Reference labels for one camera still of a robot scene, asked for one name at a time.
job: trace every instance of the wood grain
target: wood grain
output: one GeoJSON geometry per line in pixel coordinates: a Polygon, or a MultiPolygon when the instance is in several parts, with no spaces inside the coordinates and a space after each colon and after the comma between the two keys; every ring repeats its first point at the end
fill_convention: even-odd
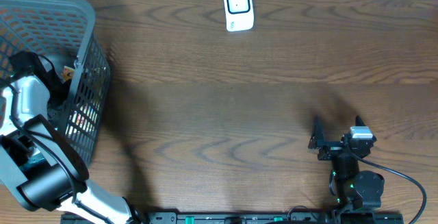
{"type": "MultiPolygon", "coordinates": [[[[87,1],[113,72],[90,173],[110,192],[143,210],[326,208],[313,116],[338,138],[360,114],[368,159],[422,183],[420,223],[438,221],[438,0],[253,0],[241,33],[223,0],[87,1]]],[[[382,210],[409,221],[419,190],[379,173],[382,210]]],[[[58,222],[0,191],[0,222],[58,222]]]]}

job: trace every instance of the tabletop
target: tabletop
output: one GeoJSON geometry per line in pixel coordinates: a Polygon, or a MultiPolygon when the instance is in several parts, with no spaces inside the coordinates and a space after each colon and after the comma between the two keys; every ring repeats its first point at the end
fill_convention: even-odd
{"type": "MultiPolygon", "coordinates": [[[[428,193],[438,221],[438,0],[253,0],[227,32],[223,0],[87,0],[112,67],[91,178],[142,210],[288,211],[336,204],[312,121],[339,138],[360,114],[367,159],[428,193]]],[[[384,211],[408,222],[420,191],[385,178],[384,211]]],[[[59,223],[0,186],[0,223],[59,223]]]]}

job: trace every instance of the plastic basket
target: plastic basket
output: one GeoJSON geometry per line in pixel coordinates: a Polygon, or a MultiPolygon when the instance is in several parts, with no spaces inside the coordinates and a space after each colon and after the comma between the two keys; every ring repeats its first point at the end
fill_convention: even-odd
{"type": "Polygon", "coordinates": [[[89,165],[110,82],[110,68],[93,34],[95,13],[84,0],[0,0],[0,77],[8,57],[26,50],[68,59],[75,68],[57,130],[89,165]]]}

